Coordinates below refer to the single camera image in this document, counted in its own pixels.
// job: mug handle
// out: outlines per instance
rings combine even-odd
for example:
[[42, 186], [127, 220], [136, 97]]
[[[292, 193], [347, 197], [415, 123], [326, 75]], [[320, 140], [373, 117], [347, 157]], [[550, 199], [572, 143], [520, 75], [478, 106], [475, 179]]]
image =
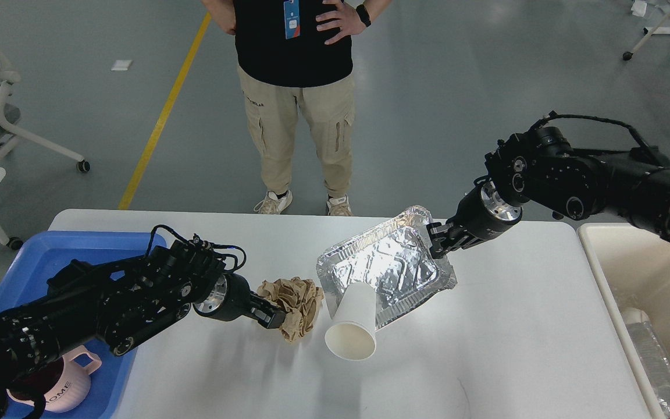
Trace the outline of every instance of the mug handle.
[[88, 351], [87, 348], [84, 347], [84, 345], [79, 345], [74, 349], [69, 350], [69, 352], [64, 353], [63, 360], [74, 361], [74, 359], [77, 358], [77, 356], [82, 354], [88, 356], [90, 360], [92, 360], [91, 363], [88, 363], [87, 366], [83, 367], [88, 375], [91, 375], [92, 373], [97, 371], [98, 368], [100, 368], [100, 366], [102, 366], [102, 360], [100, 360], [100, 357], [96, 355], [96, 353]]

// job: crumpled brown paper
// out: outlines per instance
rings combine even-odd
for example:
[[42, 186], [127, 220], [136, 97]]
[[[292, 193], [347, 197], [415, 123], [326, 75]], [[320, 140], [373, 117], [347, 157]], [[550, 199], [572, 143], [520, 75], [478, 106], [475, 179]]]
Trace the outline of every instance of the crumpled brown paper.
[[296, 342], [314, 328], [319, 302], [325, 298], [314, 281], [298, 276], [277, 279], [274, 283], [263, 281], [258, 287], [258, 294], [286, 312], [286, 320], [280, 329], [289, 343]]

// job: black t-shirt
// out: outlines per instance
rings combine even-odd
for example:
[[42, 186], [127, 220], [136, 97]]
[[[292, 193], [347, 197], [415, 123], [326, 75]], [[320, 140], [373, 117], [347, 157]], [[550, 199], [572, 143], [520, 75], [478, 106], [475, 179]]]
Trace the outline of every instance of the black t-shirt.
[[282, 87], [316, 87], [353, 70], [351, 37], [325, 45], [338, 29], [318, 32], [316, 16], [335, 10], [321, 0], [298, 0], [301, 34], [286, 39], [283, 0], [234, 0], [237, 57], [253, 79]]

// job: person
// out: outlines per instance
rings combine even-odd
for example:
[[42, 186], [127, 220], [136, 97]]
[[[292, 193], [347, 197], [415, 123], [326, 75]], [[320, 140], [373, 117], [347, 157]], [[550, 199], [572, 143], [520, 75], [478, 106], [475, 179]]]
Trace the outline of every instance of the person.
[[353, 215], [348, 201], [354, 122], [351, 35], [361, 34], [391, 3], [364, 0], [201, 0], [235, 36], [237, 72], [250, 135], [268, 191], [255, 206], [280, 214], [289, 189], [298, 111], [306, 118], [327, 188], [328, 215]]

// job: chair caster wheel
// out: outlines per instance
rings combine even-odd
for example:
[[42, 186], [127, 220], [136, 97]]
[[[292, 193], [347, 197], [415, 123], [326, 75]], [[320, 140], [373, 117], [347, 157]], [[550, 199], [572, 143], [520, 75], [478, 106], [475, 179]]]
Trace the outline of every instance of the chair caster wheel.
[[22, 247], [22, 239], [19, 237], [10, 237], [10, 241], [7, 242], [7, 247], [12, 250], [19, 250]]
[[82, 160], [77, 163], [77, 170], [82, 173], [86, 173], [90, 171], [90, 162], [87, 160]]

